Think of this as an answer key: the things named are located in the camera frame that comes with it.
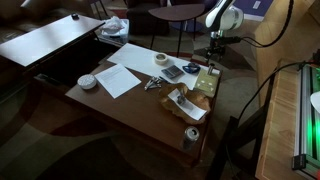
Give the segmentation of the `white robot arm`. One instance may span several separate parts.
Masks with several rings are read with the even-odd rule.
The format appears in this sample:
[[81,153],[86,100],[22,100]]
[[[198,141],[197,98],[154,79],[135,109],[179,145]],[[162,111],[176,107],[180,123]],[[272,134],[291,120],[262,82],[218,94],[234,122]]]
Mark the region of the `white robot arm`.
[[206,49],[205,60],[209,62],[212,55],[221,59],[227,44],[239,43],[240,37],[225,37],[223,32],[239,28],[244,20],[244,13],[235,7],[235,0],[219,0],[205,19],[205,25],[211,30],[210,47]]

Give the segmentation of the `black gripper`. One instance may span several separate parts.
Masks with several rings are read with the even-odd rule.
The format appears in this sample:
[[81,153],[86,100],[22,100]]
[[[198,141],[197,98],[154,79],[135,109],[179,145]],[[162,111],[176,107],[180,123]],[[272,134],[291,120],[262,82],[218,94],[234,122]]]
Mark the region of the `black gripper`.
[[209,63],[209,60],[213,55],[221,60],[225,54],[225,46],[228,44],[239,43],[241,38],[238,36],[225,37],[223,30],[212,31],[210,34],[210,46],[206,49],[205,61]]

